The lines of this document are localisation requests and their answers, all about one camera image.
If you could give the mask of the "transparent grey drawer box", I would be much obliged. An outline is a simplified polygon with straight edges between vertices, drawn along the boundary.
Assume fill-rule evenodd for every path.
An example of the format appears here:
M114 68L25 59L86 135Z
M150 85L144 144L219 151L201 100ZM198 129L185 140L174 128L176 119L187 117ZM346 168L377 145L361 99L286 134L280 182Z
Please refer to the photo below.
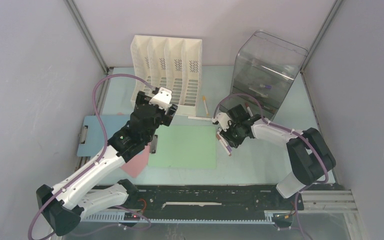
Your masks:
M235 58L230 93L220 105L223 112L248 103L254 113L272 120L295 78L308 50L275 35L258 30L240 48ZM260 85L270 85L271 89Z

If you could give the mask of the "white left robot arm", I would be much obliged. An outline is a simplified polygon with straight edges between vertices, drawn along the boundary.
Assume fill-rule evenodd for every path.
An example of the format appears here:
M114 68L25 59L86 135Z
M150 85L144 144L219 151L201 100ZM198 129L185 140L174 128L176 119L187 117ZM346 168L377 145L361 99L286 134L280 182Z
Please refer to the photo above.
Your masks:
M178 106L171 103L172 91L158 87L153 96L139 91L129 120L83 167L54 186L43 184L36 190L39 213L57 236L74 230L87 216L113 206L133 208L137 188L127 179L107 190L88 192L113 170L128 163L150 143L156 130L169 126Z

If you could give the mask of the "brown capped white marker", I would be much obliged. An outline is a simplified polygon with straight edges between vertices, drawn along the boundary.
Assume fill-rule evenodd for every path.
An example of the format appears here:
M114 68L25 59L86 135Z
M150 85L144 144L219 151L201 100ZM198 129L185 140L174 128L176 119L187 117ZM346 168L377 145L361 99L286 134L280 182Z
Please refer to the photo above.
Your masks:
M218 133L215 134L217 140L219 141L219 143L221 144L222 148L224 149L224 151L226 152L227 155L231 155L231 153L229 152L229 150L227 149L227 147L225 146L224 142L222 141L220 135Z

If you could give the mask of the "red capped white marker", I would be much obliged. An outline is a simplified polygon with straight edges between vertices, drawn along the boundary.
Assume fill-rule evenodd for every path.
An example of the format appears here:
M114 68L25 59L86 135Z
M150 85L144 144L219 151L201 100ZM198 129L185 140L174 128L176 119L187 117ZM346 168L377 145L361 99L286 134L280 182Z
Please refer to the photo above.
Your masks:
M245 108L246 108L248 114L250 115L250 117L253 117L254 114L253 114L253 112L252 112L252 110L250 108L250 105L247 102L244 105L245 105Z

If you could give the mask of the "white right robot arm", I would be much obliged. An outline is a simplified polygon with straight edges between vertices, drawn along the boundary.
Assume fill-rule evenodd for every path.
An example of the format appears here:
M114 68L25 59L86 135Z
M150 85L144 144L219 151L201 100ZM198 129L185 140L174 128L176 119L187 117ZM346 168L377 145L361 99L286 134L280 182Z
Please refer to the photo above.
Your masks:
M295 130L278 125L260 114L250 115L237 105L227 112L219 112L211 119L221 128L220 135L231 148L238 148L246 138L265 140L287 151L291 172L276 185L271 194L271 204L284 209L291 196L305 187L329 180L329 171L336 166L336 159L321 133L310 127Z

